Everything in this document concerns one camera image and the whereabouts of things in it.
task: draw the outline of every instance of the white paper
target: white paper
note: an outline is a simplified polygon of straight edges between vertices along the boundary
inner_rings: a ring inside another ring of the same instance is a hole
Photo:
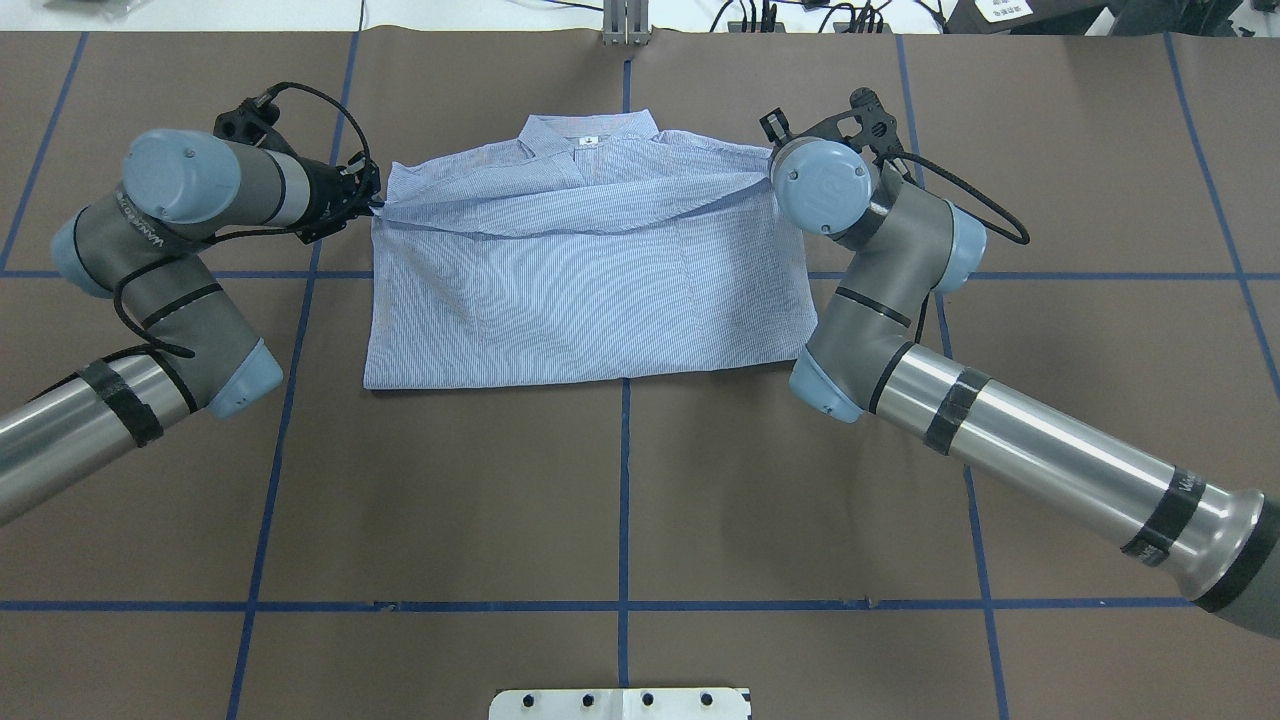
[[[974,0],[988,23],[998,23],[1032,14],[1027,0]]]

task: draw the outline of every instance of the metal bracket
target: metal bracket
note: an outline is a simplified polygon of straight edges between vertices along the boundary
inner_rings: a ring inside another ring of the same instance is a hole
[[[750,720],[742,688],[504,691],[489,720]]]
[[[649,0],[604,0],[605,45],[649,45]]]

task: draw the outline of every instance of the blue tape line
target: blue tape line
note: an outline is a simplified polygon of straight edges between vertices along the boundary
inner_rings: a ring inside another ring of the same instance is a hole
[[[76,78],[76,69],[79,68],[81,58],[84,56],[84,45],[88,42],[88,33],[82,32],[76,42],[76,51],[72,54],[72,64],[67,68],[67,77],[63,78],[63,87],[58,91],[58,101],[54,102],[54,111],[49,115],[49,124],[45,126],[45,135],[40,138],[40,147],[36,149],[36,159],[31,161],[31,172],[27,173],[27,183],[22,186],[22,197],[18,199],[18,209],[13,213],[13,222],[9,223],[9,234],[4,238],[4,249],[0,250],[0,270],[9,264],[9,254],[18,240],[18,228],[22,225],[22,217],[27,214],[27,202],[31,192],[36,188],[36,178],[40,176],[40,167],[45,164],[45,152],[49,151],[49,142],[54,138],[54,128],[58,127],[58,118],[63,114],[63,105],[67,104],[67,95],[72,90],[72,79]]]
[[[351,33],[347,50],[347,69],[342,81],[343,106],[351,97],[351,79],[356,70],[356,50],[360,46],[360,32]],[[329,164],[337,164],[342,145],[343,115],[338,113],[334,126],[333,145],[329,149]],[[253,639],[253,623],[257,616],[257,598],[262,587],[262,569],[266,564],[266,547],[271,537],[271,521],[275,516],[275,498],[280,488],[280,469],[284,465],[284,439],[289,433],[289,420],[293,418],[293,398],[298,386],[298,365],[302,360],[302,343],[307,334],[311,318],[311,300],[315,295],[316,275],[320,269],[320,251],[324,242],[311,247],[311,264],[307,268],[307,284],[302,292],[302,310],[298,314],[298,329],[293,340],[293,356],[289,360],[289,379],[284,387],[284,406],[280,410],[280,427],[275,436],[275,454],[271,457],[271,475],[266,484],[266,501],[262,505],[262,523],[257,533],[257,548],[253,553],[253,571],[250,575],[248,602],[244,607],[244,623],[241,626],[241,643],[236,653],[236,673],[232,676],[230,698],[227,702],[227,720],[236,720],[239,712],[241,691],[244,687],[244,670],[248,666],[248,651]]]
[[[1253,334],[1258,338],[1262,348],[1262,360],[1267,365],[1271,375],[1271,389],[1276,398],[1280,398],[1280,373],[1276,372],[1275,357],[1271,355],[1271,345],[1267,334],[1262,329],[1262,319],[1258,309],[1253,304],[1253,293],[1249,291],[1249,282],[1244,277],[1244,265],[1240,264],[1240,254],[1235,247],[1235,238],[1231,236],[1231,227],[1226,222],[1226,213],[1222,211],[1222,201],[1217,195],[1217,184],[1213,182],[1213,173],[1208,169],[1208,160],[1204,159],[1204,149],[1201,146],[1199,133],[1196,132],[1196,120],[1192,118],[1190,105],[1187,102],[1187,91],[1183,87],[1183,73],[1178,67],[1178,54],[1174,51],[1174,37],[1165,33],[1165,51],[1169,55],[1169,69],[1174,73],[1174,88],[1178,91],[1178,104],[1183,109],[1183,119],[1187,122],[1187,135],[1192,138],[1192,149],[1196,150],[1196,161],[1199,163],[1201,174],[1204,176],[1204,187],[1208,190],[1208,199],[1213,204],[1213,214],[1217,215],[1217,225],[1222,231],[1222,240],[1226,242],[1226,252],[1231,256],[1231,266],[1235,268],[1235,277],[1240,282],[1240,295],[1244,296],[1244,305],[1249,310],[1249,320],[1253,323]]]
[[[166,600],[3,600],[0,612],[243,612],[243,602]]]
[[[622,442],[618,483],[618,687],[631,684],[628,666],[631,600],[631,378],[622,378]]]
[[[634,612],[868,612],[983,610],[982,600],[632,600]],[[244,612],[247,602],[166,601],[166,600],[0,600],[0,612]],[[420,612],[420,614],[498,614],[498,612],[617,612],[622,606],[612,600],[515,600],[515,601],[266,601],[255,612],[332,614],[332,612]],[[1033,597],[992,600],[991,607],[1016,610],[1110,610],[1110,609],[1192,609],[1180,597]]]
[[[911,104],[911,74],[908,69],[906,61],[906,44],[902,36],[895,36],[897,41],[897,69],[902,76],[902,100],[906,104],[906,127],[911,138],[911,149],[915,152],[922,152],[920,138],[916,135],[915,127],[915,108]],[[919,165],[915,168],[916,182],[924,188],[924,173]],[[942,351],[947,357],[952,357],[951,352],[951,328],[947,325],[946,309],[942,305],[942,297],[937,293],[933,296],[934,305],[937,306],[938,328],[942,332]],[[982,521],[978,515],[978,495],[974,492],[973,487],[973,473],[969,466],[965,465],[964,469],[965,491],[969,495],[969,534],[973,542],[973,555],[974,561],[978,565],[978,588],[982,593],[982,606],[983,606],[983,620],[987,626],[987,651],[991,656],[991,675],[996,691],[996,707],[1000,711],[1000,720],[1009,720],[1009,697],[1005,692],[1005,669],[1000,660],[1000,637],[996,633],[996,612],[992,610],[991,605],[991,582],[987,577],[987,553],[984,550],[984,543],[982,539]]]
[[[938,300],[941,313],[942,301]],[[991,602],[991,578],[987,575],[987,550],[982,539],[982,516],[978,512],[978,492],[973,486],[973,470],[964,466],[964,487],[969,496],[969,529],[973,536],[973,556],[978,561],[978,591],[982,593],[983,623],[987,626],[987,652],[991,653],[992,679],[996,684],[996,707],[1001,720],[1009,720],[1009,696],[1005,691],[1005,666],[1000,660],[1000,635],[996,632],[996,612]]]
[[[260,601],[259,612],[424,612],[424,614],[485,614],[485,612],[616,612],[618,603],[608,600],[516,600],[498,602],[448,601],[372,601],[372,602],[291,602]]]

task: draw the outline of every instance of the shirt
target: shirt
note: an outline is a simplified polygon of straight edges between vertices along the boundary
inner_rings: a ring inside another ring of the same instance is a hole
[[[648,110],[534,115],[394,163],[365,387],[567,383],[795,359],[817,324],[769,151]]]

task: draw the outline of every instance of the black cable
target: black cable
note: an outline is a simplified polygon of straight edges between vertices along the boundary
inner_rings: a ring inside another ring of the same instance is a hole
[[[311,95],[315,95],[320,100],[324,100],[325,102],[328,102],[328,104],[333,105],[334,108],[337,108],[338,111],[342,113],[342,115],[344,118],[347,118],[347,122],[351,123],[351,128],[353,131],[356,131],[356,137],[360,138],[360,149],[365,154],[365,161],[366,163],[371,163],[372,161],[374,156],[372,156],[372,152],[369,150],[369,138],[365,137],[365,131],[360,128],[360,123],[356,122],[356,118],[352,117],[352,114],[351,114],[349,110],[347,110],[346,108],[343,108],[342,102],[338,102],[337,100],[334,100],[333,97],[329,97],[324,92],[321,92],[321,91],[319,91],[319,90],[316,90],[316,88],[314,88],[314,87],[311,87],[308,85],[302,85],[301,82],[278,82],[278,83],[273,85],[271,87],[269,87],[266,90],[266,92],[264,92],[262,95],[268,97],[268,101],[271,101],[271,100],[275,100],[275,97],[278,95],[280,95],[285,90],[291,90],[291,88],[292,90],[301,90],[303,92],[308,92]],[[361,202],[362,199],[364,199],[364,196],[365,196],[365,193],[369,191],[370,183],[372,183],[372,173],[367,173],[366,172],[364,174],[364,177],[360,178],[360,187],[356,188],[355,195],[352,195],[337,210],[333,210],[333,211],[330,211],[328,214],[325,214],[324,217],[317,218],[317,219],[315,219],[315,220],[312,220],[312,222],[310,222],[310,223],[307,223],[305,225],[288,227],[288,228],[269,228],[269,229],[238,231],[238,232],[233,232],[233,233],[214,236],[214,237],[206,240],[205,242],[207,245],[218,245],[219,242],[225,242],[228,240],[236,240],[238,237],[257,237],[257,236],[264,236],[264,234],[289,234],[289,233],[298,233],[298,232],[305,232],[305,231],[308,231],[308,229],[312,229],[312,228],[317,228],[320,225],[328,224],[334,218],[340,218],[340,217],[346,215],[352,208],[356,206],[356,204]]]
[[[596,8],[595,5],[584,5],[581,3],[570,3],[570,0],[543,0],[544,3],[550,3],[553,5],[564,5],[566,8],[582,8],[584,10],[595,10],[596,13],[603,13],[604,8]]]
[[[887,160],[895,160],[895,159],[899,159],[899,158],[901,158],[902,160],[909,160],[911,163],[916,163],[920,167],[932,170],[934,174],[937,174],[938,177],[941,177],[945,181],[950,182],[951,184],[954,184],[954,186],[959,187],[960,190],[968,192],[969,196],[972,196],[974,200],[982,202],[983,205],[986,205],[987,208],[989,208],[993,213],[996,213],[997,215],[1000,215],[1001,218],[1004,218],[1006,222],[1009,222],[1009,224],[1014,225],[1014,229],[1018,231],[1018,234],[1015,236],[1015,234],[1010,233],[1009,231],[1006,231],[1005,228],[997,227],[997,225],[995,225],[995,224],[992,224],[992,223],[989,223],[989,222],[979,218],[978,215],[973,215],[973,213],[969,213],[970,215],[973,215],[979,223],[982,223],[991,232],[997,233],[997,234],[1002,234],[1002,236],[1007,237],[1009,240],[1016,242],[1018,245],[1027,245],[1028,242],[1032,241],[1030,233],[1027,232],[1027,225],[1024,225],[1018,218],[1015,218],[1012,213],[1010,213],[1009,210],[1005,210],[1004,208],[1001,208],[998,202],[996,202],[995,200],[987,197],[977,187],[969,184],[968,182],[964,181],[964,178],[961,178],[960,176],[957,176],[957,174],[952,173],[951,170],[943,168],[942,165],[938,165],[937,163],[934,163],[932,160],[927,160],[927,159],[924,159],[924,158],[922,158],[922,156],[919,156],[919,155],[916,155],[914,152],[904,152],[904,151],[891,151],[891,152],[886,152],[883,155],[879,155],[879,156],[876,158],[876,163],[877,164],[882,164],[882,163],[884,163]]]
[[[838,10],[841,8],[845,8],[845,9],[849,10],[849,24],[850,26],[854,24],[855,13],[858,13],[858,8],[854,8],[852,3],[836,3],[835,5],[831,6],[829,10],[827,10],[827,15],[822,18],[822,24],[818,26],[818,32],[822,32],[822,31],[827,29],[827,20],[829,20],[831,15],[836,14],[836,10]]]
[[[716,19],[712,20],[712,28],[708,29],[707,32],[716,32],[716,26],[718,26],[719,24],[719,19],[722,17],[724,17],[724,10],[728,10],[728,6],[732,5],[732,4],[733,4],[733,0],[724,0],[724,4],[721,5],[719,12],[716,13]]]
[[[123,278],[120,278],[119,282],[115,283],[115,287],[111,290],[111,305],[115,307],[115,314],[116,316],[120,318],[120,322],[124,323],[124,327],[129,328],[129,332],[146,341],[148,347],[152,347],[161,352],[168,352],[169,355],[174,355],[177,357],[183,357],[189,360],[196,356],[196,352],[193,350],[183,347],[180,345],[173,345],[170,342],[165,342],[157,338],[156,336],[148,333],[146,329],[142,328],[142,325],[137,324],[133,320],[133,318],[129,316],[128,311],[124,310],[125,286],[141,278],[142,275],[150,273],[151,270],[163,268],[165,265],[177,263],[178,260],[183,259],[186,259],[184,255],[170,255],[168,258],[161,258],[154,263],[147,263],[146,265],[142,265],[137,270],[133,270],[132,273],[124,275]]]
[[[182,377],[178,375],[178,373],[173,370],[173,368],[169,365],[169,363],[164,359],[164,356],[160,355],[160,352],[156,351],[155,347],[152,347],[150,345],[134,345],[133,347],[125,347],[124,350],[116,350],[115,352],[113,352],[110,355],[105,355],[105,356],[100,357],[100,360],[102,360],[102,363],[110,364],[110,363],[115,363],[116,360],[120,360],[122,357],[132,357],[134,355],[148,355],[152,360],[155,360],[156,364],[159,364],[160,368],[165,372],[165,374],[169,375],[169,380],[173,382],[174,387],[178,388],[178,395],[180,395],[183,402],[187,404],[187,410],[189,410],[192,415],[195,415],[196,411],[200,410],[200,406],[196,405],[195,396],[191,395],[191,388],[187,387],[187,383],[184,383],[182,380]],[[44,396],[54,392],[55,389],[63,387],[64,384],[74,380],[78,377],[79,377],[78,372],[77,373],[72,373],[72,374],[67,375],[65,378],[58,380],[56,383],[54,383],[54,384],[46,387],[45,389],[40,391],[35,397],[32,397],[27,402],[35,402],[36,400],[40,400],[41,397],[44,397]]]
[[[933,22],[938,23],[938,31],[941,31],[942,35],[947,33],[947,17],[942,14],[942,0],[938,0],[937,10],[934,10],[933,6],[925,3],[924,0],[913,0],[913,1],[916,5],[924,8],[924,12],[927,12],[929,17],[933,18]]]
[[[915,345],[920,345],[924,337],[924,319],[929,316],[929,293],[924,293],[924,302],[920,302],[920,319],[915,322]]]

